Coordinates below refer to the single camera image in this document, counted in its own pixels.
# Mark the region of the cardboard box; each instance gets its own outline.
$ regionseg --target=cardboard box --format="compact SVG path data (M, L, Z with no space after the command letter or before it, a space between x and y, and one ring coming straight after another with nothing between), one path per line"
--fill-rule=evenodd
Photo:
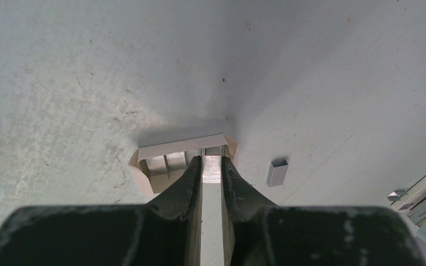
M161 193L177 181L182 176L185 169L170 170L166 167L166 173L150 175L150 171L146 166L146 159L152 160L153 158L162 158L161 156L164 156L164 159L166 159L166 156L175 159L175 157L182 152L185 154L185 152L189 151L218 146L225 146L225 155L235 162L234 157L239 146L238 143L225 134L219 134L139 148L128 162L128 168L130 169L131 176L135 180L138 190L145 195L154 195Z

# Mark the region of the open box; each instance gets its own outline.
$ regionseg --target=open box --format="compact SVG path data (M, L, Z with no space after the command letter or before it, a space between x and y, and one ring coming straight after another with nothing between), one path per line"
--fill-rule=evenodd
M161 193L177 181L195 156L224 155L233 162L238 143L225 134L139 148L128 162L138 190Z

